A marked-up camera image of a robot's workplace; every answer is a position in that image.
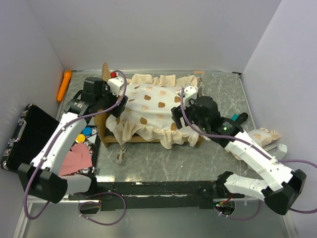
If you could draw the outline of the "small bear print pillow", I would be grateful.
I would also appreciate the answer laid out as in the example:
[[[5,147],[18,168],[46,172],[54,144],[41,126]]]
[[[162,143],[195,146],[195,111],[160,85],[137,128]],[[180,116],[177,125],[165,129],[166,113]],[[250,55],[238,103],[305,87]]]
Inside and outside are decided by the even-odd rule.
[[[248,135],[261,147],[265,147],[281,137],[281,134],[276,130],[266,128],[253,129],[248,132]]]

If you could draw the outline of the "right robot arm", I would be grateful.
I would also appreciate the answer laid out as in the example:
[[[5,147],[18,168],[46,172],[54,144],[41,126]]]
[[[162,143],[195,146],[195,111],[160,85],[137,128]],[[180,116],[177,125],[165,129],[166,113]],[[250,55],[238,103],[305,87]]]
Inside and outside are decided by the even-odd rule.
[[[306,174],[278,162],[260,147],[230,118],[220,115],[217,103],[209,96],[197,98],[180,96],[180,105],[171,110],[178,129],[190,126],[209,137],[221,147],[238,156],[261,179],[252,179],[225,171],[216,180],[216,191],[221,197],[243,194],[265,202],[273,212],[285,215],[302,193]]]

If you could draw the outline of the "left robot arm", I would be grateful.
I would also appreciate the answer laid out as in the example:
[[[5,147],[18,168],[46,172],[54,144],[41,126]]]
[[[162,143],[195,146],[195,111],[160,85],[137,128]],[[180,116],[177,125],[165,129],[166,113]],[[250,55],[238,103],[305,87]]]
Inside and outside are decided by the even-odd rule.
[[[115,71],[116,77],[104,81],[88,77],[84,87],[67,103],[64,114],[46,145],[29,163],[18,167],[18,176],[28,195],[59,203],[67,194],[81,193],[93,199],[98,193],[95,181],[89,176],[71,173],[60,176],[62,164],[76,137],[88,125],[92,117],[110,113],[116,118],[124,111],[127,80],[123,72]]]

